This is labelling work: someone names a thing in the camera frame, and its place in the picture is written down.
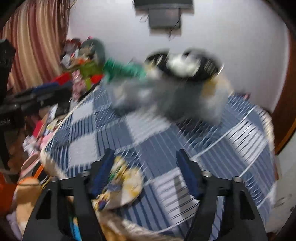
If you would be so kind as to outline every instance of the mattress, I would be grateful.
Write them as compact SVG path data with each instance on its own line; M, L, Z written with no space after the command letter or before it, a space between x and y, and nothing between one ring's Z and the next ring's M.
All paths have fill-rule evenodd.
M141 111L116 115L100 85L64 119L42 150L41 162L51 175L75 177L106 148L142 169L144 187L133 203L97 216L135 240L186 236L199 201L188 193L177 167L181 148L216 177L242 177L263 223L269 218L275 183L271 118L240 96L229 97L217 126L190 119L172 123ZM218 197L211 240L218 236L222 213L223 197Z

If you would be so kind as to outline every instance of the green object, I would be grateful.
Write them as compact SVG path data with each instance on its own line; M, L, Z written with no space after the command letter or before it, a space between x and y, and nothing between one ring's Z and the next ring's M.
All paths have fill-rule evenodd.
M99 66L95 62L88 62L79 67L80 74L83 79L91 77L96 74L102 74L102 65Z
M114 77L143 79L146 76L146 72L140 64L129 63L124 65L112 59L107 60L103 72L108 74L109 81Z
M85 82L86 89L90 90L91 89L91 79L90 78L85 78L84 82Z

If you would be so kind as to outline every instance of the bedspread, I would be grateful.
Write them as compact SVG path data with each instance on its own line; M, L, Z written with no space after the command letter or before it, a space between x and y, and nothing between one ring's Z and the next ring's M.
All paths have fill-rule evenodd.
M124 234L135 239L143 235L139 240L185 237L199 201L188 193L177 167L176 151L181 148L216 177L242 177L263 222L268 220L274 147L271 119L263 109L232 95L222 122L212 126L194 120L171 123L141 111L120 117L110 104L100 85L64 119L42 150L41 161L51 175L75 177L111 148L130 166L141 168L140 196L130 205L101 214ZM223 197L219 197L211 240L217 238L222 213Z

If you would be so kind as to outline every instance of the bed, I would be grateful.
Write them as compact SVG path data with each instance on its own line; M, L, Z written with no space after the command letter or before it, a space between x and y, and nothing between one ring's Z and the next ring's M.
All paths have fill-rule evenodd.
M124 117L110 107L104 86L98 86L64 119L41 152L51 175L75 177L100 160L106 148L141 167L144 187L130 205L97 213L100 222L134 240L182 240L199 201L188 194L176 164L183 148L203 170L220 178L240 176L259 210L263 223L273 203L274 146L270 116L238 95L231 95L222 122L171 123L141 111ZM210 239L217 238L223 197Z

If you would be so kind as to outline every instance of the white fabric square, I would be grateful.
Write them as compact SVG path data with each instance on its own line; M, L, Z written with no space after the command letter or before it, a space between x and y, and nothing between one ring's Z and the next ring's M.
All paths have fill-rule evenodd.
M199 201L189 194L178 167L152 180L157 198L168 214L171 225L194 216Z
M69 147L69 167L92 163L99 159L96 133L73 141Z
M248 119L234 127L227 137L247 165L257 159L267 144L264 133Z
M128 114L126 116L126 124L135 144L142 143L149 137L170 127L170 122L167 119L144 111Z
M93 113L94 100L80 105L73 111L72 123L75 123Z

